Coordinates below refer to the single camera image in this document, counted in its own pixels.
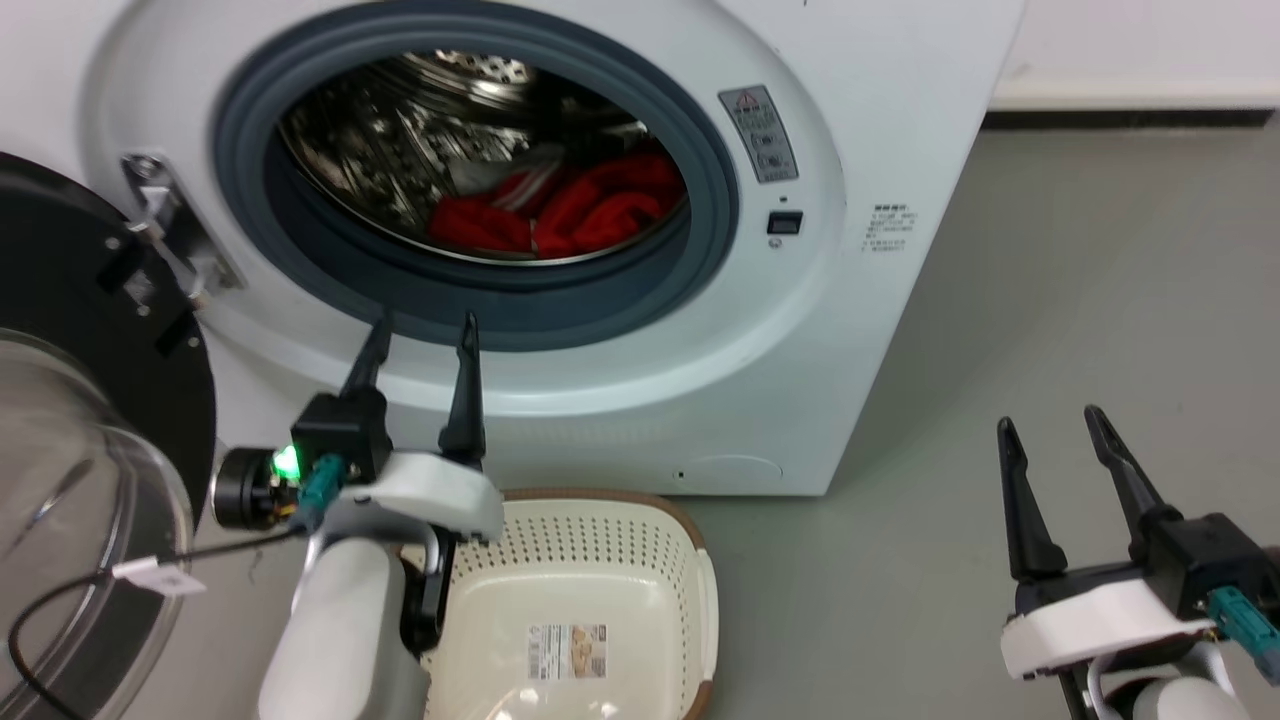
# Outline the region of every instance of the green led light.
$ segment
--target green led light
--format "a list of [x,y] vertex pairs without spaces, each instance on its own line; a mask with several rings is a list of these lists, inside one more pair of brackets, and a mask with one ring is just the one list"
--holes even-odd
[[276,475],[292,483],[302,479],[302,473],[298,470],[298,451],[292,445],[285,446],[271,457],[271,469],[275,470]]

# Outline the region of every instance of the gray floor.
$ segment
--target gray floor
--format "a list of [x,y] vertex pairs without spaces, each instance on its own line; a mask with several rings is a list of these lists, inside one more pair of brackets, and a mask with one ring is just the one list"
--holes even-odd
[[[1166,500],[1280,544],[1277,190],[1275,131],[979,138],[829,496],[684,501],[719,578],[710,717],[1066,717],[1000,659],[1005,414],[1075,564],[1125,552],[1087,402]],[[297,556],[251,565],[197,569],[211,589],[131,720],[251,715]],[[1230,660],[1253,716],[1280,715]]]

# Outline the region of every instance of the laundry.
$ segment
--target laundry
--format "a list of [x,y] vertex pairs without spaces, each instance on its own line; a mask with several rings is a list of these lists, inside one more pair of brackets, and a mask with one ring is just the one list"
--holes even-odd
[[648,149],[632,152],[564,184],[538,218],[534,243],[543,258],[605,250],[655,223],[684,196],[671,158]]
[[585,172],[567,167],[563,149],[552,147],[512,163],[452,168],[460,190],[480,192],[443,197],[428,232],[462,247],[570,258],[627,241],[685,196],[680,170],[657,146]]

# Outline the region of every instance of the laundry basket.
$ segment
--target laundry basket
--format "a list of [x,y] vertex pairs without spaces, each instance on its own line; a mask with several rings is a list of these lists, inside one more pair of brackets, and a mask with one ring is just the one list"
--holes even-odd
[[461,546],[431,720],[694,720],[710,700],[716,574],[692,520],[654,496],[507,493],[502,541]]

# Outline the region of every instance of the white tag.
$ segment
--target white tag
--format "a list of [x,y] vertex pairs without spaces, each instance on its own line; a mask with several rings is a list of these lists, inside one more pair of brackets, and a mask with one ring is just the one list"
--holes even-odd
[[205,592],[205,583],[182,571],[173,564],[160,565],[156,557],[143,557],[120,562],[111,568],[111,575],[123,578],[142,589],[157,592],[164,596],[192,594]]

